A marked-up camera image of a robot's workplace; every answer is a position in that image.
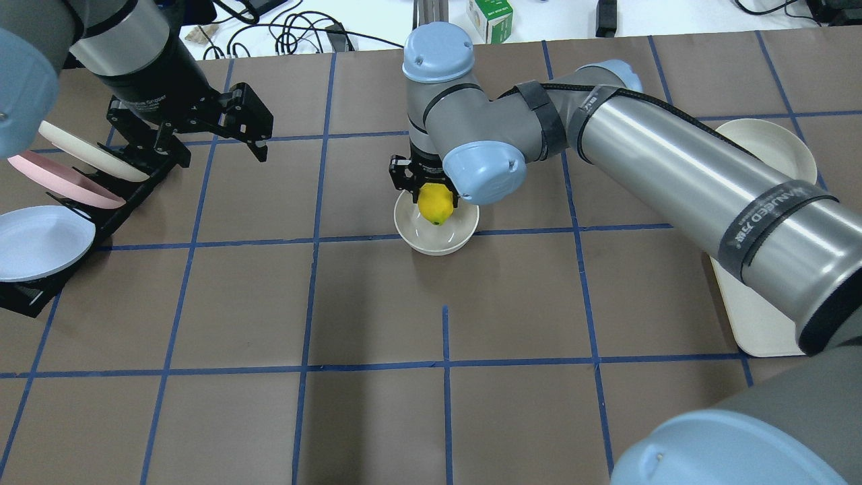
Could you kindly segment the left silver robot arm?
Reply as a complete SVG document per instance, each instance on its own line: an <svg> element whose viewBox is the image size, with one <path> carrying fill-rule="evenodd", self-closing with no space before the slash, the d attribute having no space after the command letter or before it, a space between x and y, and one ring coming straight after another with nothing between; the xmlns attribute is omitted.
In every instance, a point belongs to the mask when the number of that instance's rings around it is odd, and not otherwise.
<svg viewBox="0 0 862 485"><path fill-rule="evenodd" d="M168 154L176 134L206 132L267 159L271 111L246 83L213 89L154 1L2 2L2 156L31 146L68 57L129 111L108 116L127 141Z"/></svg>

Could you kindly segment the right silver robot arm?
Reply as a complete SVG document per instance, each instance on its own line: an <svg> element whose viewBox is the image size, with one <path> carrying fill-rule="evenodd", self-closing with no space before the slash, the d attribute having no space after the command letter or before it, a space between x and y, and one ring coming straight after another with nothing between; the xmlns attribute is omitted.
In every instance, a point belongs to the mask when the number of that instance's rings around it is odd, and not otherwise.
<svg viewBox="0 0 862 485"><path fill-rule="evenodd" d="M860 215L641 92L619 59L490 100L470 37L431 22L403 47L416 191L491 205L527 165L572 148L795 322L807 361L666 421L616 461L613 484L860 483Z"/></svg>

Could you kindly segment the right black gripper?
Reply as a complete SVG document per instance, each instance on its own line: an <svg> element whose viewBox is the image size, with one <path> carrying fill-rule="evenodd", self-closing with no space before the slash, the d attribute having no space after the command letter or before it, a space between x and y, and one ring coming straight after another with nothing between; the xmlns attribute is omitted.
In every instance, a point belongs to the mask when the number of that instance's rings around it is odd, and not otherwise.
<svg viewBox="0 0 862 485"><path fill-rule="evenodd" d="M407 191L412 203L418 202L418 189L425 183L440 183L449 189L451 181L444 173L438 154L411 152L409 157L391 156L388 172L392 184L398 191ZM450 190L453 208L458 208L461 197L455 189Z"/></svg>

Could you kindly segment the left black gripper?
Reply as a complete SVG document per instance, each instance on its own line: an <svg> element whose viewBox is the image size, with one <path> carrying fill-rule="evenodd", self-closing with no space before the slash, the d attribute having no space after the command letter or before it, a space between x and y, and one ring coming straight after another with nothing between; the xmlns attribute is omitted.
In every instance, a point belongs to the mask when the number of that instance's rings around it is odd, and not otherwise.
<svg viewBox="0 0 862 485"><path fill-rule="evenodd" d="M227 92L210 85L117 85L108 122L132 146L153 146L181 168L191 151L178 134L209 133L243 142L261 163L267 161L274 117L252 86L240 82Z"/></svg>

